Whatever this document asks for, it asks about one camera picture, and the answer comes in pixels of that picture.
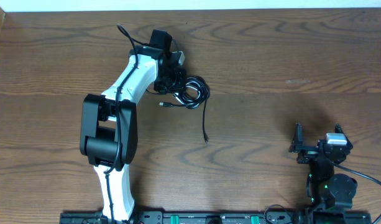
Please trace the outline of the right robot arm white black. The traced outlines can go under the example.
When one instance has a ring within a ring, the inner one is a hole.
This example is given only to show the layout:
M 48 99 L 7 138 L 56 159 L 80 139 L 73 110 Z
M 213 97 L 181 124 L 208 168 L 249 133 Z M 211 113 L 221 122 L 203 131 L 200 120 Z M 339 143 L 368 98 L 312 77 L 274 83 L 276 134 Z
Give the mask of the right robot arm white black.
M 315 146 L 307 146 L 303 140 L 300 123 L 289 151 L 298 154 L 297 163 L 309 166 L 306 194 L 311 206 L 298 213 L 297 223 L 345 223 L 346 210 L 352 208 L 357 181 L 346 174 L 335 173 L 334 166 L 346 160 L 353 145 L 339 124 L 333 133 L 327 133 Z

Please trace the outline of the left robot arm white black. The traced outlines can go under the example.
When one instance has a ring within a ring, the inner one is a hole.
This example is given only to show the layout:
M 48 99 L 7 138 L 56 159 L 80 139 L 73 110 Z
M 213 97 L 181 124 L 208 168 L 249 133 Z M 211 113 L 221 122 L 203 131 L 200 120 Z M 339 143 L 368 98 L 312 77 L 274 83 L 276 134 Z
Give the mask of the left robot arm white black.
M 131 39 L 124 71 L 107 90 L 83 101 L 80 152 L 99 177 L 103 223 L 128 222 L 134 211 L 129 165 L 137 150 L 140 99 L 149 85 L 160 95 L 185 91 L 185 54 L 172 52 L 172 41 L 164 30 L 153 30 L 146 44 Z

